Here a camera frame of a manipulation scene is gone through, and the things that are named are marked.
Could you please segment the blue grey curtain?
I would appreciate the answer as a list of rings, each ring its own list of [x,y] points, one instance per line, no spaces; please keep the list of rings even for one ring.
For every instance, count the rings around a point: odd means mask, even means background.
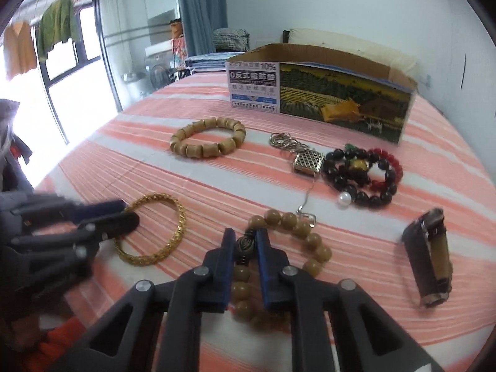
[[[179,0],[189,56],[215,52],[214,31],[228,26],[226,0]]]

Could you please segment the orange hanging garment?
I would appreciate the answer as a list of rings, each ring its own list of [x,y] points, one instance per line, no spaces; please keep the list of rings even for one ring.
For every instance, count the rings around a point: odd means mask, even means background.
[[[29,22],[20,21],[5,28],[3,53],[7,79],[9,80],[37,67],[37,57]]]

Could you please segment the white pearl bead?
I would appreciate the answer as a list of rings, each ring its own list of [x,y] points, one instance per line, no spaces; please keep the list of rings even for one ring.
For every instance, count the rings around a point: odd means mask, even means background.
[[[341,207],[348,207],[353,203],[352,195],[349,192],[341,192],[337,199],[337,204]]]

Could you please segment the silver pendant keychain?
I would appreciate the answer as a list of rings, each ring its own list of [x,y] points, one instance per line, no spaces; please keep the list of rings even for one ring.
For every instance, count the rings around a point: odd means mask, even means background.
[[[311,228],[317,225],[317,218],[313,213],[306,212],[308,198],[314,186],[320,178],[320,172],[324,163],[324,155],[288,133],[273,133],[269,138],[269,144],[273,148],[285,151],[293,155],[293,171],[312,178],[312,184],[305,192],[304,200],[299,205],[296,215],[300,220],[309,223]]]

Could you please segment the folded checked cloth pile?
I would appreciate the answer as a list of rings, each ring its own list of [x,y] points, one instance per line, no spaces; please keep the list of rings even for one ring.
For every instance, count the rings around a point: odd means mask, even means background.
[[[250,34],[245,29],[216,29],[213,41],[216,52],[247,52],[250,49]]]

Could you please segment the printed cardboard box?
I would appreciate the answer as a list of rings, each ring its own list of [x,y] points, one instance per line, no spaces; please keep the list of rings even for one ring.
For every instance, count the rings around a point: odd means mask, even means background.
[[[225,63],[234,107],[330,123],[392,144],[417,83],[402,71],[315,45],[270,44]]]

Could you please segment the white wardrobe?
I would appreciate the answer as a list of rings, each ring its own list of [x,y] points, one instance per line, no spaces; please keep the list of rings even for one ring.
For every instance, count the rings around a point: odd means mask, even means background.
[[[420,93],[495,172],[495,45],[476,15],[458,14],[422,71]]]

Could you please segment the green hanging garment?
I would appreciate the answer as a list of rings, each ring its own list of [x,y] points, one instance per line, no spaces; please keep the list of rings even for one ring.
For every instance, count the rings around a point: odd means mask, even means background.
[[[72,0],[51,3],[39,20],[35,36],[40,62],[46,62],[48,54],[58,43],[66,43],[69,39],[78,43],[81,38]]]

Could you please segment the cream headboard pillow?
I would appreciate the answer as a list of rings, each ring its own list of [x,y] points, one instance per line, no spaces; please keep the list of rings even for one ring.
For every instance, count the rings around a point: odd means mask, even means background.
[[[314,45],[342,51],[388,65],[403,73],[414,73],[417,59],[394,48],[379,45],[366,39],[360,39],[347,34],[316,29],[290,29],[287,42],[294,45]]]

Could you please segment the folded blue striped blanket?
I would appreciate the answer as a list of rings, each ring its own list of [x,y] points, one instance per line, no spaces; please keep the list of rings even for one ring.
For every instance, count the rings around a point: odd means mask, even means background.
[[[225,71],[225,63],[228,59],[240,54],[241,52],[215,52],[205,55],[195,55],[186,58],[185,65],[191,71],[191,74],[221,72]]]

